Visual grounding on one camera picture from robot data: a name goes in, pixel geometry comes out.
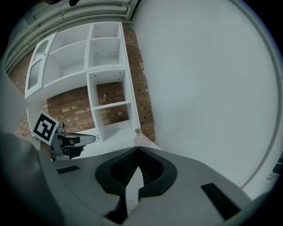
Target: white shelving unit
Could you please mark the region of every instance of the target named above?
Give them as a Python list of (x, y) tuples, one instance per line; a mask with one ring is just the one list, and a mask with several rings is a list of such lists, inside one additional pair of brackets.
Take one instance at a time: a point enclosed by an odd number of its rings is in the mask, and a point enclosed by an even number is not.
[[(125, 101), (100, 105), (96, 86), (122, 82)], [(134, 136), (140, 127), (122, 23), (99, 22), (54, 33), (37, 44), (27, 74), (25, 98), (31, 131), (43, 100), (88, 86), (92, 116), (100, 141), (115, 143), (120, 134)], [(101, 110), (125, 105), (129, 120), (104, 126)]]

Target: cabinet door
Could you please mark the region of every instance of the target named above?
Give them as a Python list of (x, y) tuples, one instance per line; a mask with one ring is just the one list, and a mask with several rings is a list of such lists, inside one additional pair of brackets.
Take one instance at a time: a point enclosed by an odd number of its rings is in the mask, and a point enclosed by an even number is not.
[(32, 54), (27, 71), (25, 98), (30, 97), (43, 87), (43, 74), (46, 60), (57, 32), (40, 41)]

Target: small bottle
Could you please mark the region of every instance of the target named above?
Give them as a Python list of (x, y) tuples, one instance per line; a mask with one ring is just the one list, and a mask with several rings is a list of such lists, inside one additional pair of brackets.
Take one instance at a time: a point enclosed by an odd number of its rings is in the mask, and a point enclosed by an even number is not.
[(145, 135), (142, 134), (141, 128), (135, 129), (136, 137), (134, 138), (134, 146), (139, 147), (149, 147), (152, 143)]

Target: black slot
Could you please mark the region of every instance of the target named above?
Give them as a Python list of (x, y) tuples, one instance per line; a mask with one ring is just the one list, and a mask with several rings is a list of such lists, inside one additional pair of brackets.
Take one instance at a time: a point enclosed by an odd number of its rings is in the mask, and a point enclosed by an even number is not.
[(68, 166), (68, 167), (65, 167), (65, 168), (57, 169), (57, 172), (59, 174), (62, 174), (62, 173), (67, 173), (67, 172), (71, 172), (71, 171), (78, 170), (78, 169), (79, 169), (78, 166), (73, 165), (73, 166)]
[(241, 211), (215, 184), (206, 184), (201, 188), (225, 220)]

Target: brick wall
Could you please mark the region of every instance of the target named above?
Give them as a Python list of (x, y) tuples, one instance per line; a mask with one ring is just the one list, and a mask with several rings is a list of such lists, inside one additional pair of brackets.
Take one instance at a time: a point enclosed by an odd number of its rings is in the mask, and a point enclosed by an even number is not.
[[(134, 27), (132, 24), (123, 23), (123, 29), (141, 129), (144, 135), (154, 141), (155, 131), (149, 90)], [(26, 75), (32, 53), (33, 50), (9, 75), (22, 95), (25, 91)], [(97, 92), (100, 105), (125, 100), (122, 83), (98, 85)], [(87, 87), (70, 90), (46, 100), (44, 111), (58, 121), (63, 121), (68, 132), (78, 132), (95, 126), (90, 111)], [(102, 116), (105, 125), (129, 119), (125, 106), (104, 109)], [(17, 133), (30, 136), (26, 115), (23, 116)]]

